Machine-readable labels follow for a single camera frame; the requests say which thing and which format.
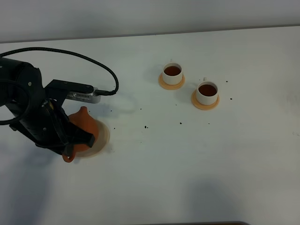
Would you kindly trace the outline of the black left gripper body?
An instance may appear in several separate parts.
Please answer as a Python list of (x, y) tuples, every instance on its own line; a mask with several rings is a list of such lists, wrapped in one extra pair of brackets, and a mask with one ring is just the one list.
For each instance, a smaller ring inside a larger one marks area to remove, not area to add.
[(18, 121), (10, 122), (9, 126), (32, 140), (36, 146), (59, 155), (64, 153), (66, 145), (81, 140), (75, 134), (79, 128), (71, 124), (55, 100), (47, 98), (32, 102), (28, 114)]

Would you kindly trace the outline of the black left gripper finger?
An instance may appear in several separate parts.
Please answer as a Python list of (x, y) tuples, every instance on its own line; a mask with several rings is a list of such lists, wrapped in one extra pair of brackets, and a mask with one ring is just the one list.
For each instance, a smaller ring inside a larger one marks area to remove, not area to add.
[(74, 145), (68, 144), (64, 148), (64, 155), (67, 157), (72, 157), (74, 155)]
[(89, 148), (91, 148), (91, 147), (93, 146), (95, 140), (96, 140), (96, 139), (95, 139), (94, 135), (91, 134), (91, 133), (87, 133), (87, 134), (85, 135), (85, 137), (84, 137), (85, 144), (86, 144)]

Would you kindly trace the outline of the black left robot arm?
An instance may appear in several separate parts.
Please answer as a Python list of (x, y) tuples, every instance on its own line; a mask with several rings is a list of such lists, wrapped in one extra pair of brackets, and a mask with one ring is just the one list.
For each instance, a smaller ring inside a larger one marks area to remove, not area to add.
[(70, 92), (91, 94), (92, 86), (52, 80), (43, 87), (40, 70), (27, 62), (1, 58), (0, 66), (0, 104), (14, 115), (2, 125), (59, 155), (71, 156), (76, 144), (92, 147), (95, 135), (72, 123), (62, 108)]

